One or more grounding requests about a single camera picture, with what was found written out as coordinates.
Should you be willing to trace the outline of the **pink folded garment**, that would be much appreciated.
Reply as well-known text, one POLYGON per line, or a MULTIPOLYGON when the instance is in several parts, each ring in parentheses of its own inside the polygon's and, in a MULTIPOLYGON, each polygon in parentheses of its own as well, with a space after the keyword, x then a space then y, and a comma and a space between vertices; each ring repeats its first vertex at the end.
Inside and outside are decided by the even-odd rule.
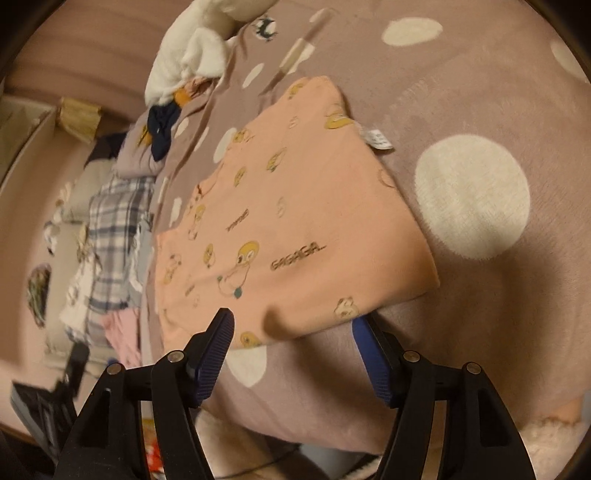
POLYGON ((105 338, 117 360, 127 369, 141 365, 139 344, 139 309, 126 308, 108 312, 102 318, 105 338))

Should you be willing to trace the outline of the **navy and orange garment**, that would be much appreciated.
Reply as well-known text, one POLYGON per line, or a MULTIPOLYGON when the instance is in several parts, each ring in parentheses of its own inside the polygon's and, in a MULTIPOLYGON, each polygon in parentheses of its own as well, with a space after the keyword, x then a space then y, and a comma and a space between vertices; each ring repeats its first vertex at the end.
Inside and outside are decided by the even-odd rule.
POLYGON ((174 92, 168 103, 149 108, 137 145, 148 147, 155 162, 166 157, 171 145, 172 127, 180 117, 182 108, 201 94, 200 89, 191 91, 180 88, 174 92))

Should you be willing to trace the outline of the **mauve polka dot blanket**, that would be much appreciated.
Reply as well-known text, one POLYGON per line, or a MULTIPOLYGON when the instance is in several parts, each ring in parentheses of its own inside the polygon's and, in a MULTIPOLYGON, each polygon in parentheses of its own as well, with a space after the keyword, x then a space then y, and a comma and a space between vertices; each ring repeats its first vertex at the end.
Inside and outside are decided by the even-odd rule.
POLYGON ((525 1, 223 2, 242 21, 221 83, 186 108, 151 208, 176 227, 231 136, 324 75, 391 142, 386 175, 440 285, 384 306, 430 360, 480 363, 519 425, 590 388, 590 83, 525 1))

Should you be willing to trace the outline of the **beige headboard cushion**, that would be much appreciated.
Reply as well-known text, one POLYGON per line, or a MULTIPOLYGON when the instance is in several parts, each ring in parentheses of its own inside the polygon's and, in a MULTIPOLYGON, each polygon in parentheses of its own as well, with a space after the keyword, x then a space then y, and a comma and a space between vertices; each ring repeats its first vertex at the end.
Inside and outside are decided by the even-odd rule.
POLYGON ((90 200, 110 179, 112 165, 111 160, 92 161, 76 180, 66 183, 57 207, 43 228, 51 267, 45 308, 44 361, 51 368, 63 366, 72 347, 59 314, 66 304, 69 283, 78 270, 78 236, 81 227, 88 223, 90 200))

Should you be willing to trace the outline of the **plaid checked pillow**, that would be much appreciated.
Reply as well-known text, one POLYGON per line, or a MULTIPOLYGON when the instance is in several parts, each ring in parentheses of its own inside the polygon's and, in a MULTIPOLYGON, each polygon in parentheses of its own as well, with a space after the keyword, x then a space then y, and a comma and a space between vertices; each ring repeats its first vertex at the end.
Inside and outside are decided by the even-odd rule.
POLYGON ((89 302, 86 334, 82 338, 68 335, 100 347, 108 347, 102 318, 130 305, 128 273, 137 227, 146 218, 153 192, 154 179, 123 179, 113 174, 91 198, 83 260, 96 256, 101 271, 96 271, 89 302))

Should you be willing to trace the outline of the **peach cartoon print garment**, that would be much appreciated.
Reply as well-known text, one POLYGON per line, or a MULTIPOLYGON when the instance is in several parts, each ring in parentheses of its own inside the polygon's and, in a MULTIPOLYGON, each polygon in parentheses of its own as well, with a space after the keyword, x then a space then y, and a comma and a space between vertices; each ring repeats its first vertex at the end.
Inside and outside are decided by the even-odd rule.
POLYGON ((157 238, 166 349, 235 315, 236 348, 322 331, 439 285, 394 179, 325 76, 295 82, 233 136, 157 238))

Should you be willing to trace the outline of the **colourful round wall ornament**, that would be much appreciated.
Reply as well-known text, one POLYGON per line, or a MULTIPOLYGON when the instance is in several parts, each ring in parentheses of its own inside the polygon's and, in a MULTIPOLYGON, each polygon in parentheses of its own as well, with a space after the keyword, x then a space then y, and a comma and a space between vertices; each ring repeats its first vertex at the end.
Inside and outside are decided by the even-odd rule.
POLYGON ((27 279, 27 306, 36 326, 40 329, 43 329, 46 324, 45 313, 51 272, 51 266, 43 263, 36 266, 27 279))

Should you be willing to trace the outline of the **mauve small pillow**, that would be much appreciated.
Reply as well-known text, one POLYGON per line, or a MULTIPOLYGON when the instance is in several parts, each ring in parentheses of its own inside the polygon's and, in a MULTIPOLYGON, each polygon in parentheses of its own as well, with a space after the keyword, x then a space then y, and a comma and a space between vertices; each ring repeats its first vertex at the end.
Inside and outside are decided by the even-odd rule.
POLYGON ((126 133, 114 165, 120 178, 155 177, 164 167, 165 159, 156 160, 152 154, 154 139, 147 129, 147 118, 145 110, 126 133))

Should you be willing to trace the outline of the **white fluffy plush garment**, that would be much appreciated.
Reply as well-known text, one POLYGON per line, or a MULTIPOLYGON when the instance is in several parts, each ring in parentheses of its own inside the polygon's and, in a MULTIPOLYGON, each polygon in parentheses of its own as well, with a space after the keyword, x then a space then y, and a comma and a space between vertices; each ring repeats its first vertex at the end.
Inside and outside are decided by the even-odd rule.
POLYGON ((228 62, 228 39, 273 4, 270 0, 191 2, 161 40, 144 90, 145 105, 166 104, 194 77, 221 77, 228 62))

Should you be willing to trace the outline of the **white folded clothes pile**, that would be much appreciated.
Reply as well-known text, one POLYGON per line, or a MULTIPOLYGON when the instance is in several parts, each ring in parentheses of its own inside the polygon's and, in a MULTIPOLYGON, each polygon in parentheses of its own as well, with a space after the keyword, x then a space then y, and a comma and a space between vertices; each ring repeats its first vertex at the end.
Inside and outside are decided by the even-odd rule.
POLYGON ((64 307, 59 313, 59 320, 66 333, 75 338, 82 338, 86 334, 89 302, 96 271, 101 271, 97 265, 96 256, 89 254, 79 264, 70 281, 64 307))

